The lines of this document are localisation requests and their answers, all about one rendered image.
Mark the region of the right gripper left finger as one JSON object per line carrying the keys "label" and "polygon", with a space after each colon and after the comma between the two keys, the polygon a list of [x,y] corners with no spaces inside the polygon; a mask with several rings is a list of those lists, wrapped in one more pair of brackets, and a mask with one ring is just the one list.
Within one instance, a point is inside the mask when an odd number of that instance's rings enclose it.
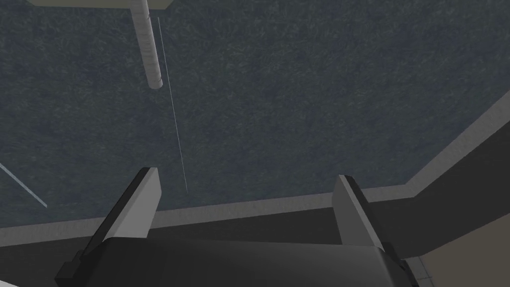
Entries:
{"label": "right gripper left finger", "polygon": [[146,238],[161,195],[158,169],[143,167],[95,231],[83,257],[108,238]]}

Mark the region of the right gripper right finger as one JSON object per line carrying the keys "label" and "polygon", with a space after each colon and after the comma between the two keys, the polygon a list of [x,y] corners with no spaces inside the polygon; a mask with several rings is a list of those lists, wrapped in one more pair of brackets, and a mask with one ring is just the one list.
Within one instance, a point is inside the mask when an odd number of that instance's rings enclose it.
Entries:
{"label": "right gripper right finger", "polygon": [[338,175],[332,193],[332,207],[342,244],[384,249],[375,229],[344,175]]}

